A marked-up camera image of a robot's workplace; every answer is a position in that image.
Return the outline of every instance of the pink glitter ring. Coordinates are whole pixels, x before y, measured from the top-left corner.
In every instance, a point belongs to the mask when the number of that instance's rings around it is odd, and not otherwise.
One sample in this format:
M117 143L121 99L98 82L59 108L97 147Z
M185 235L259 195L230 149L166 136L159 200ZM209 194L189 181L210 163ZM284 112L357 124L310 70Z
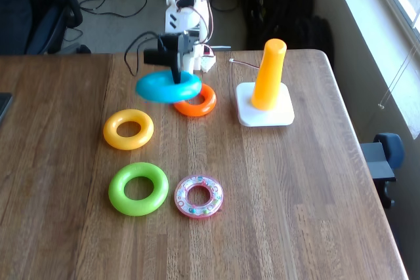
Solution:
M201 186L207 188L210 199L204 205L194 205L188 200L188 192ZM179 211L190 218L207 218L215 214L223 202L222 186L214 178L208 176L189 176L181 180L175 189L175 204Z

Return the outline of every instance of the yellow ring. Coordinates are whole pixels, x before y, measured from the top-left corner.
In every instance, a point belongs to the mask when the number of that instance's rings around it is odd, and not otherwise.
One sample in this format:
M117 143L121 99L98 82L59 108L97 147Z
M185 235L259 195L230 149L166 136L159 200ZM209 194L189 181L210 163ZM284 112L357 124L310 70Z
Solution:
M117 133L120 124L128 121L138 123L141 130L132 137L121 137ZM153 135L153 121L149 115L139 110L122 110L113 114L104 125L104 138L109 145L120 150L137 149L147 143Z

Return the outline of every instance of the window sill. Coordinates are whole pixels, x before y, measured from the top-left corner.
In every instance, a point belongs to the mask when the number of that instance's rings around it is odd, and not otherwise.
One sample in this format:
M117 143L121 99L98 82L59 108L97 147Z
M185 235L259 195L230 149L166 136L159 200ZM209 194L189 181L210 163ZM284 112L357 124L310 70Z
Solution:
M408 39L385 0L345 1L389 87L413 43ZM413 138L416 139L420 133L420 61L418 53L401 76L392 92L392 97Z

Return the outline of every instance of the blue ring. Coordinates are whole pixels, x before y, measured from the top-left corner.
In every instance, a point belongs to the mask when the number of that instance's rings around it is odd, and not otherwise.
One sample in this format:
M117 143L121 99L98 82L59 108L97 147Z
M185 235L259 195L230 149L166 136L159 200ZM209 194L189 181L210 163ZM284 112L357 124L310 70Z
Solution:
M137 93L144 99L159 103L176 103L189 100L201 91L201 81L196 75L181 72L181 82L173 83L171 71L149 73L136 85Z

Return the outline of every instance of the orange ring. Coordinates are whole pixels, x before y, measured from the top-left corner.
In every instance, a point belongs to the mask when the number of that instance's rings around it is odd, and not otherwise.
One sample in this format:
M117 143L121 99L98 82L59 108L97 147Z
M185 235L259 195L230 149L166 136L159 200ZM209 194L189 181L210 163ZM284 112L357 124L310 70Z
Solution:
M200 117L211 112L216 106L216 94L215 91L204 83L201 86L199 94L204 97L204 102L198 105L190 104L186 101L174 103L174 107L181 114L192 117Z

